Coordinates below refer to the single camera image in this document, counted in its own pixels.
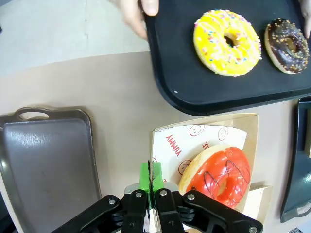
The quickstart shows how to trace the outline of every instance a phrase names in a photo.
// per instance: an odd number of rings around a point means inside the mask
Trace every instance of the yellow donut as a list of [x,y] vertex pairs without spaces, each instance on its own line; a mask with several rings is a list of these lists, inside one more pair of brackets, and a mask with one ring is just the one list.
[[193,42],[201,61],[216,74],[243,75],[261,59],[260,39],[251,23],[229,10],[204,13],[195,23]]

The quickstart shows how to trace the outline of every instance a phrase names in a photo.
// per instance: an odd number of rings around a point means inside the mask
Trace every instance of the hand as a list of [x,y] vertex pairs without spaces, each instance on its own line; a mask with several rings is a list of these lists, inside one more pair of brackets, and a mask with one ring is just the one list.
[[[147,40],[147,32],[143,24],[143,15],[138,6],[138,0],[109,0],[120,8],[124,22],[141,38]],[[155,16],[159,11],[159,0],[141,0],[144,12]]]
[[303,17],[305,18],[305,36],[309,39],[311,31],[311,0],[299,0]]

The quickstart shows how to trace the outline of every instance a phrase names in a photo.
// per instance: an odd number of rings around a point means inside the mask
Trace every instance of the black tray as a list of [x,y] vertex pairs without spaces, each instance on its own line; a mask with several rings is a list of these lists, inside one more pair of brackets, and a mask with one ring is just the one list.
[[[212,9],[244,16],[261,40],[262,60],[248,74],[221,76],[205,67],[193,45],[194,23]],[[191,115],[210,115],[307,96],[310,68],[300,74],[279,71],[264,49],[264,30],[275,18],[303,28],[298,0],[161,0],[156,17],[146,17],[155,81],[173,107]]]
[[[303,217],[311,212],[311,207],[306,206],[311,203],[311,158],[304,152],[308,109],[311,109],[311,97],[300,99],[295,109],[293,158],[280,222]],[[297,211],[304,206],[303,213]]]
[[[23,120],[39,112],[48,119]],[[101,198],[91,122],[79,109],[0,116],[0,171],[26,233],[50,233]]]

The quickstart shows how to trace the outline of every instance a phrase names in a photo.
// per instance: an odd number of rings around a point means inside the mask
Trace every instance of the chocolate icing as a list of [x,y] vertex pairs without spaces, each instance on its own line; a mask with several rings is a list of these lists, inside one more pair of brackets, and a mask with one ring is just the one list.
[[[285,19],[275,19],[268,24],[268,39],[271,50],[286,71],[300,73],[307,68],[309,48],[306,39],[294,23]],[[291,39],[296,46],[288,46]]]

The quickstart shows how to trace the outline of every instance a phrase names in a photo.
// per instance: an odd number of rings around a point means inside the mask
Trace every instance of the red donut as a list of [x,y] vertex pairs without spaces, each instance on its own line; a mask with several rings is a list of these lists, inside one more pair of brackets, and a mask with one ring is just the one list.
[[250,178],[249,163],[242,150],[216,145],[200,153],[185,169],[179,192],[195,189],[235,208],[246,193]]

